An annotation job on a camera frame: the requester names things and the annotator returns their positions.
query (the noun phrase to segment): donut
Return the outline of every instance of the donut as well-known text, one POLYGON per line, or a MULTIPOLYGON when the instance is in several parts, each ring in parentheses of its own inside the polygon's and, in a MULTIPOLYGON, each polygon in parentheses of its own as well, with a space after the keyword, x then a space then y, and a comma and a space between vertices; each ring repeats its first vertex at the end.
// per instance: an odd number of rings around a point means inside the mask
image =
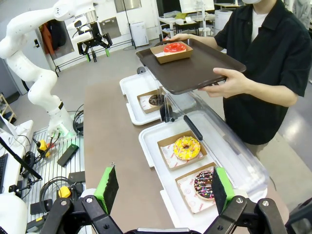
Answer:
POLYGON ((181 160, 192 160, 199 152, 200 144, 191 136, 181 137, 174 144, 174 154, 181 160))
POLYGON ((186 51, 186 46, 182 43, 170 43, 164 47, 165 55, 172 55, 177 53, 182 53, 186 51))
POLYGON ((213 174, 214 172, 204 171, 195 177, 194 189, 197 195, 204 200, 212 200, 215 198, 211 188, 213 174))
POLYGON ((161 106, 165 103, 165 96, 164 95, 153 95, 150 97, 148 102, 153 106, 161 106))

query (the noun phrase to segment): black shirt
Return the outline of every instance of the black shirt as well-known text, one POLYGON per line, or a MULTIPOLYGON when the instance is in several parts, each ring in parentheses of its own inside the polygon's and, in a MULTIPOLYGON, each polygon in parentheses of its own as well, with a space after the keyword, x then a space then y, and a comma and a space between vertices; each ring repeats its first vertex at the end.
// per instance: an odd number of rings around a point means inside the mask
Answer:
MULTIPOLYGON (((251 42, 252 12, 252 5, 236 9, 215 36, 217 44, 246 65, 247 78, 267 85, 284 85, 304 96, 312 62, 308 31, 277 0, 251 42)), ((247 94, 225 98, 223 107, 227 124, 244 142, 254 145, 265 144, 274 137, 288 109, 247 94)))

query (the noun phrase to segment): paper box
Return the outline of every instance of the paper box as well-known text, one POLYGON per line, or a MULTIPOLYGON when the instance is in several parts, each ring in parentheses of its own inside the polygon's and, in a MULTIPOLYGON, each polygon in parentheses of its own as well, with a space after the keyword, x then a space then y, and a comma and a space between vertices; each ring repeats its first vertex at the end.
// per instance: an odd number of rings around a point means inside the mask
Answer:
POLYGON ((178 135, 175 135, 175 136, 172 136, 170 138, 167 138, 167 139, 164 139, 164 140, 157 142, 160 153, 162 155, 162 158, 166 162, 168 168, 171 170, 175 170, 177 168, 187 166, 190 163, 200 161, 200 160, 204 159, 204 157, 207 155, 207 152, 206 152, 204 145, 202 143, 199 143, 200 144, 200 152, 196 158, 194 158, 192 160, 188 160, 188 161, 184 161, 184 160, 177 158, 176 155, 174 154, 173 148, 174 148, 174 143, 180 137, 193 137, 196 139, 196 137, 192 131, 187 131, 187 132, 180 133, 178 135))
POLYGON ((193 49, 189 45, 187 45, 181 41, 179 41, 179 43, 182 43, 186 46, 185 52, 176 53, 176 54, 172 54, 172 55, 164 55, 164 47, 168 44, 152 47, 151 51, 156 56, 156 58, 160 64, 179 60, 179 59, 186 59, 186 58, 191 57, 191 55, 193 53, 193 49))
POLYGON ((154 111, 158 111, 161 108, 161 105, 154 106, 149 103, 150 97, 153 95, 158 95, 159 93, 161 93, 162 95, 165 95, 162 88, 160 88, 160 90, 153 90, 148 93, 144 93, 144 94, 137 96, 138 102, 140 103, 141 108, 146 114, 154 112, 154 111))
POLYGON ((187 204, 193 214, 201 212, 215 205, 215 200, 201 199, 194 189, 195 177, 203 171, 208 170, 213 172, 214 166, 214 163, 210 163, 175 179, 184 202, 187 204))

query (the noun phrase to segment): brown table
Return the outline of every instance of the brown table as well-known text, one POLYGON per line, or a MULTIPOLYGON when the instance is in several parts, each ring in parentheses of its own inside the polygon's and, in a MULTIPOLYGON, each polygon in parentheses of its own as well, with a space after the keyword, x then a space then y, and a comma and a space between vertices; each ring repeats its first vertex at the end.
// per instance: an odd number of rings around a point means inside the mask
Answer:
MULTIPOLYGON (((132 124, 119 81, 109 80, 86 89, 84 104, 84 157, 87 188, 96 188, 106 167, 116 164, 119 191, 112 217, 126 232, 138 227, 173 228, 159 191, 157 173, 149 165, 138 141, 139 133, 154 124, 132 124)), ((284 223, 289 211, 269 186, 284 223)), ((247 233, 238 230, 235 233, 247 233)))

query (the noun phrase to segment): plastic tray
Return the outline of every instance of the plastic tray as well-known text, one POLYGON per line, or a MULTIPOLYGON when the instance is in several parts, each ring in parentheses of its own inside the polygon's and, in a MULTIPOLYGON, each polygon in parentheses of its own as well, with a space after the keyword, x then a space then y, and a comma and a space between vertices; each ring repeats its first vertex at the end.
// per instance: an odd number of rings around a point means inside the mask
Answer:
POLYGON ((122 79, 120 82, 122 93, 127 97, 126 104, 131 122, 134 125, 144 125, 155 120, 161 119, 160 112, 154 111, 146 114, 137 99, 138 95, 157 89, 157 81, 147 71, 145 73, 134 75, 122 79))
MULTIPOLYGON (((205 122, 205 119, 202 117, 201 113, 196 113, 190 118, 192 120, 199 118, 205 122)), ((187 167, 172 171, 169 170, 166 166, 157 145, 158 141, 185 132, 187 130, 189 130, 189 127, 183 121, 183 119, 176 120, 173 123, 160 123, 143 130, 139 135, 139 141, 148 164, 150 167, 155 167, 159 180, 161 181, 161 184, 164 188, 164 190, 160 191, 160 193, 169 215, 174 223, 174 226, 176 228, 187 227, 203 233, 218 215, 216 206, 203 210, 197 214, 191 213, 180 194, 175 179, 201 166, 212 163, 213 157, 210 155, 211 151, 207 151, 208 155, 205 157, 205 159, 196 163, 192 163, 187 167)), ((231 152, 231 148, 225 143, 222 151, 228 153, 231 152)), ((249 196, 251 200, 258 201, 259 199, 265 197, 266 194, 267 189, 263 189, 249 196)))
POLYGON ((178 95, 222 81, 213 68, 221 67, 244 72, 246 66, 232 57, 197 40, 183 41, 193 49, 190 58, 160 64, 150 49, 136 53, 159 82, 172 94, 178 95))

